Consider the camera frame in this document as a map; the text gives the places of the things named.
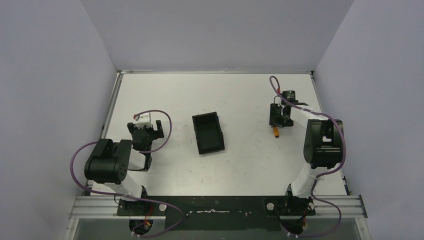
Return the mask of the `orange handled screwdriver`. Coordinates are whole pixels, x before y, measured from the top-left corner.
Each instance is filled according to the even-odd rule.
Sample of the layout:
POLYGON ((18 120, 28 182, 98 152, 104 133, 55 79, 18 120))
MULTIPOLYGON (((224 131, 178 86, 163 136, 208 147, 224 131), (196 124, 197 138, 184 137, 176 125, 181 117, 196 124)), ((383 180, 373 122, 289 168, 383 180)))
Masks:
POLYGON ((279 138, 280 137, 280 133, 279 133, 279 129, 277 126, 274 126, 273 128, 273 134, 275 138, 279 138))

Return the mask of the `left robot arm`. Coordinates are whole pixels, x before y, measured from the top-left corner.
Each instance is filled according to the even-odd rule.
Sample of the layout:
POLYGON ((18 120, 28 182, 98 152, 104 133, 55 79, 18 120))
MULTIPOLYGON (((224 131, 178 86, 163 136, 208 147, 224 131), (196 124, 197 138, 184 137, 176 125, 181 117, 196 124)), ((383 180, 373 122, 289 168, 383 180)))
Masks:
POLYGON ((152 163, 153 141, 163 139, 162 122, 138 120, 127 124, 131 140, 114 142, 101 138, 86 161, 84 175, 87 180, 103 184, 129 201, 128 208, 137 216, 148 210, 148 201, 144 186, 136 183, 128 171, 147 172, 152 163))

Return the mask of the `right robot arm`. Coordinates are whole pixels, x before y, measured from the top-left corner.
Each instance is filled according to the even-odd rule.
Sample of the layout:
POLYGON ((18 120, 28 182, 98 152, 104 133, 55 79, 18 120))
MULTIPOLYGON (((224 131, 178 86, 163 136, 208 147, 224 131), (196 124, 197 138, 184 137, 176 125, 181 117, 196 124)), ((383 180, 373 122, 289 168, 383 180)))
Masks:
POLYGON ((288 187, 292 195, 281 201, 282 209, 292 215, 302 207, 300 198, 311 197, 324 174, 342 162, 342 140, 334 123, 328 117, 313 114, 312 107, 296 99, 294 90, 277 92, 282 99, 270 104, 269 125, 277 129, 298 124, 305 129, 304 165, 288 187))

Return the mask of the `black plastic bin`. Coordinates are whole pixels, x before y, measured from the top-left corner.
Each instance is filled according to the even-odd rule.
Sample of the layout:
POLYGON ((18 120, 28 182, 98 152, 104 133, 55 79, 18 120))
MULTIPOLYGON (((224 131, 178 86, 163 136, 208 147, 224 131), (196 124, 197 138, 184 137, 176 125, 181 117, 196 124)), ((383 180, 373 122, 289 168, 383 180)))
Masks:
POLYGON ((192 122, 200 155, 225 150, 224 135, 216 111, 194 115, 192 122))

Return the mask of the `aluminium table edge frame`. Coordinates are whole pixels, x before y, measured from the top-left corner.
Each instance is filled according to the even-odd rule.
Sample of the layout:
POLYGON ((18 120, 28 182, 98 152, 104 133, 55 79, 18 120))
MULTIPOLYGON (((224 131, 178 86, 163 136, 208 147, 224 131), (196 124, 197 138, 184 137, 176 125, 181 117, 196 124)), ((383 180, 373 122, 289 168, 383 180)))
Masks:
POLYGON ((300 147, 305 129, 296 123, 274 137, 269 125, 276 93, 268 74, 216 72, 141 72, 118 76, 104 136, 127 139, 134 114, 150 110, 170 134, 164 150, 195 152, 194 115, 217 113, 226 150, 300 147))

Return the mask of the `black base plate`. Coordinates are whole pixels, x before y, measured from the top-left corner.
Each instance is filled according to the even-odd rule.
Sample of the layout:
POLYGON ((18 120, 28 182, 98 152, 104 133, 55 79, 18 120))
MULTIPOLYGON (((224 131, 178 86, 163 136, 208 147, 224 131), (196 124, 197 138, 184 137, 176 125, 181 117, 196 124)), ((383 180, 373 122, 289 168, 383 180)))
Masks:
POLYGON ((291 196, 148 196, 148 201, 119 200, 120 217, 163 217, 165 227, 184 220, 176 231, 280 231, 281 224, 301 227, 316 214, 311 198, 291 196))

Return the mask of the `aluminium front rail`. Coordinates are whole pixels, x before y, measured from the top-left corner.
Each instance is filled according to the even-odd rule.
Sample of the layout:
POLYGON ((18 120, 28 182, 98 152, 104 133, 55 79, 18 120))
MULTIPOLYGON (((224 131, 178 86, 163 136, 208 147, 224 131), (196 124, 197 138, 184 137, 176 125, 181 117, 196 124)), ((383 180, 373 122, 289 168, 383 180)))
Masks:
MULTIPOLYGON (((319 196, 320 199, 337 205, 343 218, 367 218, 360 195, 319 196)), ((336 218, 337 210, 324 202, 314 201, 313 218, 336 218)), ((78 196, 73 204, 70 219, 143 219, 144 216, 118 215, 119 206, 112 196, 78 196)))

